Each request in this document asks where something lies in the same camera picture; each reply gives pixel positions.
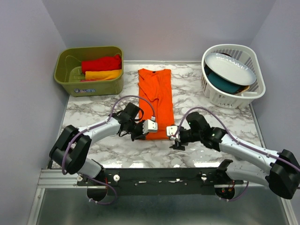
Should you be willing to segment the orange t shirt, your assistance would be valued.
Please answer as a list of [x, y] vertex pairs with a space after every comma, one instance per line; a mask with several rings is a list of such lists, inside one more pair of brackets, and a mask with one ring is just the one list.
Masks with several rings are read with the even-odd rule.
[[171, 70], [150, 71], [138, 70], [139, 74], [139, 96], [148, 100], [139, 100], [139, 107], [144, 111], [143, 118], [150, 119], [153, 110], [158, 124], [157, 132], [149, 133], [146, 140], [167, 139], [166, 127], [174, 124], [173, 95], [171, 86]]

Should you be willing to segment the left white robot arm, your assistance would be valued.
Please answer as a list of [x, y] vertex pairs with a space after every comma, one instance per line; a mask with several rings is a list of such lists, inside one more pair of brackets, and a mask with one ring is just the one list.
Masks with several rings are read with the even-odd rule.
[[128, 103], [124, 110], [113, 113], [98, 124], [80, 128], [67, 126], [52, 147], [49, 157], [62, 167], [63, 172], [84, 174], [93, 185], [99, 185], [104, 179], [103, 167], [87, 158], [90, 146], [112, 135], [121, 137], [122, 132], [130, 134], [132, 141], [144, 139], [149, 132], [156, 132], [155, 118], [136, 119], [139, 112], [143, 110]]

